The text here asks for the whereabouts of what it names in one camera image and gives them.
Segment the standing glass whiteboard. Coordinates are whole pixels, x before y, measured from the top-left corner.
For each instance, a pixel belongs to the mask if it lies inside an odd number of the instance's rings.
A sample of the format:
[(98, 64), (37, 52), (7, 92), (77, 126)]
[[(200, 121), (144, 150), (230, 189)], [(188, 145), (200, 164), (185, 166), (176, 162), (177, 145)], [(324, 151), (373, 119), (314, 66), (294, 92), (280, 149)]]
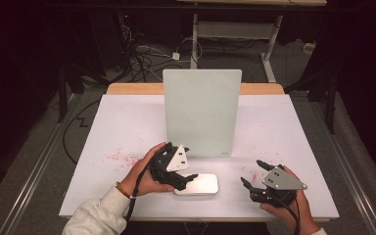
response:
[(191, 157), (229, 157), (239, 104), (240, 70), (164, 70), (166, 139)]

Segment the aluminium floor rail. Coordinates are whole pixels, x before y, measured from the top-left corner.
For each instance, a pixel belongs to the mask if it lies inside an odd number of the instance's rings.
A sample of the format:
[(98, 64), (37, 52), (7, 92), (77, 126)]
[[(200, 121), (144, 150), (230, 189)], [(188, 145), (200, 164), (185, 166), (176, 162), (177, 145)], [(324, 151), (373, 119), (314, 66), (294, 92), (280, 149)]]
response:
[(366, 191), (361, 187), (360, 181), (356, 178), (350, 162), (347, 160), (347, 156), (336, 136), (330, 132), (325, 124), (321, 107), (317, 103), (311, 103), (310, 106), (315, 113), (323, 132), (326, 134), (329, 143), (334, 149), (335, 162), (341, 171), (343, 179), (352, 194), (354, 203), (356, 204), (370, 235), (376, 235), (376, 211), (373, 209), (373, 205), (368, 198)]
[(13, 235), (24, 212), (31, 200), (48, 163), (52, 158), (52, 152), (61, 139), (62, 132), (67, 129), (68, 119), (72, 116), (72, 112), (76, 109), (81, 99), (80, 94), (71, 94), (67, 102), (67, 112), (65, 117), (58, 121), (53, 129), (49, 140), (44, 146), (39, 158), (32, 169), (27, 181), (15, 200), (10, 212), (8, 213), (3, 225), (0, 228), (0, 235)]

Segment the dark curtain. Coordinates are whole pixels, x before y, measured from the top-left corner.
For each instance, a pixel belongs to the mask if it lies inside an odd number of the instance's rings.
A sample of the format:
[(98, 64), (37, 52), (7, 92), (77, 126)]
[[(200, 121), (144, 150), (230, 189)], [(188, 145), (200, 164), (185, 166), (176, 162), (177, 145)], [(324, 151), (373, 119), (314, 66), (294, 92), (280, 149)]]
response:
[(368, 1), (355, 28), (339, 89), (352, 123), (376, 164), (376, 0)]
[(40, 0), (0, 0), (0, 182), (58, 86)]

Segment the white whiteboard eraser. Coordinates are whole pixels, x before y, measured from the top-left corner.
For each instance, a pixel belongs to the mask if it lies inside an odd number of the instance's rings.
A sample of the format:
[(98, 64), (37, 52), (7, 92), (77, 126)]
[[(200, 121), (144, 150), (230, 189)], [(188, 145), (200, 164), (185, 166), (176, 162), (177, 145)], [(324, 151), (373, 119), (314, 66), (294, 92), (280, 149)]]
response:
[(218, 180), (212, 173), (199, 173), (192, 181), (186, 184), (183, 190), (174, 190), (178, 196), (213, 195), (218, 192)]

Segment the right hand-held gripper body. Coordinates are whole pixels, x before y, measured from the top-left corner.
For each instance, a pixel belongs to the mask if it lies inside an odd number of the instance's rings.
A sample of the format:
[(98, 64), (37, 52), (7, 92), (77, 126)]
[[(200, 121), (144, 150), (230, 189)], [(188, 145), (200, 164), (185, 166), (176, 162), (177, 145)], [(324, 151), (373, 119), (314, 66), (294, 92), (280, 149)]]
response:
[(275, 165), (274, 169), (261, 181), (265, 189), (249, 190), (253, 202), (270, 204), (276, 208), (286, 208), (297, 196), (298, 190), (306, 190), (307, 186), (299, 179), (284, 170), (282, 164)]

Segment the person's left hand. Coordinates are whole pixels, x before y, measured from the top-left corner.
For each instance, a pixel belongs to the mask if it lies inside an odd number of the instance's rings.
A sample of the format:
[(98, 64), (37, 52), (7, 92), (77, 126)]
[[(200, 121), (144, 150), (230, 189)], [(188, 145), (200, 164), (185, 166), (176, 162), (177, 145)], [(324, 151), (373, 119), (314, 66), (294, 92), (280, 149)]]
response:
[(133, 195), (135, 188), (138, 189), (136, 195), (143, 196), (149, 193), (163, 193), (171, 192), (174, 188), (168, 184), (161, 184), (156, 182), (150, 171), (146, 169), (146, 166), (150, 159), (166, 145), (166, 142), (162, 142), (152, 147), (143, 159), (140, 159), (125, 176), (125, 178), (117, 184), (117, 189), (127, 198)]

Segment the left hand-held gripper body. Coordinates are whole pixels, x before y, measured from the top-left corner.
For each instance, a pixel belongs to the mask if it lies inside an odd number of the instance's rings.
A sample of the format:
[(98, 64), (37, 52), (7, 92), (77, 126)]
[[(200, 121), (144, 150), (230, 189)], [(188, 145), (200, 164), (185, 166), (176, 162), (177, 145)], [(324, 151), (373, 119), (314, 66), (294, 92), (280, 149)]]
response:
[(185, 189), (187, 184), (178, 171), (188, 167), (184, 146), (173, 146), (171, 142), (159, 150), (149, 163), (150, 173), (155, 181), (171, 185), (177, 190)]

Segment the white table mat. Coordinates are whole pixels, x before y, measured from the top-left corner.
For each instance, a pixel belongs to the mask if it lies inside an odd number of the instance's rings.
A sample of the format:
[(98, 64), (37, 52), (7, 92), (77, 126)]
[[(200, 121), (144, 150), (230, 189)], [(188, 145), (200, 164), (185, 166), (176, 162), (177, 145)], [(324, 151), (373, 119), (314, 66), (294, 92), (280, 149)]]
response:
[[(71, 216), (88, 199), (101, 198), (145, 153), (165, 141), (160, 95), (105, 95), (62, 203)], [(234, 147), (226, 158), (190, 157), (189, 172), (212, 173), (218, 190), (206, 196), (152, 193), (137, 199), (139, 221), (269, 221), (242, 181), (259, 187), (266, 172), (257, 164), (285, 165), (306, 185), (312, 215), (319, 221), (339, 213), (287, 95), (244, 95), (239, 100)]]

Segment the white metal desk frame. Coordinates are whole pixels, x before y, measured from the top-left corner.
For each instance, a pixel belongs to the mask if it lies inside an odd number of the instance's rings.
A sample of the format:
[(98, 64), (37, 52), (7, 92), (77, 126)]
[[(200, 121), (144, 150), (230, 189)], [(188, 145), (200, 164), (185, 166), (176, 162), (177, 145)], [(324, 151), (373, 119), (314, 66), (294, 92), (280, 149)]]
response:
[(273, 23), (230, 23), (200, 21), (197, 14), (193, 15), (192, 49), (190, 68), (197, 69), (200, 42), (203, 38), (229, 38), (229, 39), (263, 39), (268, 41), (267, 50), (260, 53), (261, 65), (269, 83), (276, 83), (276, 78), (270, 64), (270, 57), (281, 27), (283, 17), (277, 16)]

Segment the black metal stand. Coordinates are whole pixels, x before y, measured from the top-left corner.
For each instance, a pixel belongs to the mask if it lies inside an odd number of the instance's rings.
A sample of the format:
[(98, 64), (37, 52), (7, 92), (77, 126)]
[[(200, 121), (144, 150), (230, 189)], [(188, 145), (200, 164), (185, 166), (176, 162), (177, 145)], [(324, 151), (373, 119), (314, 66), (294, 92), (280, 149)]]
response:
[(334, 129), (334, 113), (335, 113), (335, 96), (336, 96), (337, 79), (332, 75), (329, 80), (329, 89), (327, 92), (327, 104), (325, 113), (325, 123), (331, 134), (335, 133)]
[(65, 67), (60, 66), (58, 71), (58, 92), (59, 92), (59, 118), (58, 123), (61, 123), (66, 116), (68, 111), (68, 101), (67, 101), (67, 88), (65, 79)]

